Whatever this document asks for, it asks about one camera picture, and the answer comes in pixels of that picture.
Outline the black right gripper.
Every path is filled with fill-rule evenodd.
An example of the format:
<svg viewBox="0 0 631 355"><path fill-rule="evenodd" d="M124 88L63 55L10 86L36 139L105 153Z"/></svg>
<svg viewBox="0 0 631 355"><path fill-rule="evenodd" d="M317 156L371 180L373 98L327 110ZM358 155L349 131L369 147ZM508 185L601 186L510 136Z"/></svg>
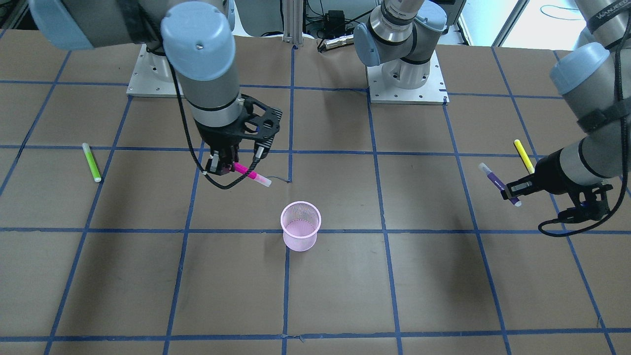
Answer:
<svg viewBox="0 0 631 355"><path fill-rule="evenodd" d="M200 114L196 117L198 131L211 151L205 172L217 176L234 172L242 140L252 140L255 158L265 159L282 119L279 108L245 94L226 108L214 112L197 109L196 114Z"/></svg>

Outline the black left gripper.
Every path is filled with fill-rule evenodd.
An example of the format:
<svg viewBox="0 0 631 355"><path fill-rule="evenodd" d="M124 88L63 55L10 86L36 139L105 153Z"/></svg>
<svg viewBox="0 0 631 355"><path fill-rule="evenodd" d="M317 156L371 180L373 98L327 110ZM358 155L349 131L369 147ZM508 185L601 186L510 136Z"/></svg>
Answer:
<svg viewBox="0 0 631 355"><path fill-rule="evenodd" d="M514 200L539 191L553 195L567 194L574 206L560 212L557 216L559 221L600 221L611 212L608 191L612 188L598 178L575 182L562 169L560 157L546 157L539 160L534 173L508 183L501 195L503 200Z"/></svg>

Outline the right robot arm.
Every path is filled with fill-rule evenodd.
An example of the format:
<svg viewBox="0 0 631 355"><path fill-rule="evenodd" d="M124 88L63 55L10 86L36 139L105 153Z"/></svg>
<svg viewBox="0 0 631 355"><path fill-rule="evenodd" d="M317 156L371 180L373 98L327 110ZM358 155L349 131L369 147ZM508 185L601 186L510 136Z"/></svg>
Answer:
<svg viewBox="0 0 631 355"><path fill-rule="evenodd" d="M178 103L188 104L210 148L203 171L235 171L239 146L254 142L254 164L266 158L282 112L241 91L232 0L31 0L32 17L63 50L142 43L164 59Z"/></svg>

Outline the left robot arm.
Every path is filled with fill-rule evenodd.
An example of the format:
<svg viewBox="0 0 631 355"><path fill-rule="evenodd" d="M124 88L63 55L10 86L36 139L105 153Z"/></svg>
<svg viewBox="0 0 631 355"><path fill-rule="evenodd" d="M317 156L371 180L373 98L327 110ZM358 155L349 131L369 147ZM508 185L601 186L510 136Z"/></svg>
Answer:
<svg viewBox="0 0 631 355"><path fill-rule="evenodd" d="M558 221L609 216L609 179L630 168L630 2L578 0L592 41L562 58L550 79L577 117L585 137L538 161L534 173L508 183L505 200L546 191L566 194L574 207Z"/></svg>

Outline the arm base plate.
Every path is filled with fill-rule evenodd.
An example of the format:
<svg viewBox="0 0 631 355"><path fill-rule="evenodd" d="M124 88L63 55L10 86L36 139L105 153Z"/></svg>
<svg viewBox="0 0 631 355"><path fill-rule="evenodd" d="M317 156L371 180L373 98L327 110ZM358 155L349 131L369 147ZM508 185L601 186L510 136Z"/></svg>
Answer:
<svg viewBox="0 0 631 355"><path fill-rule="evenodd" d="M167 58L148 52L146 45L142 45L126 94L138 98L176 98Z"/></svg>
<svg viewBox="0 0 631 355"><path fill-rule="evenodd" d="M437 52L412 65L402 59L366 68L370 100L376 104L443 105L450 103Z"/></svg>

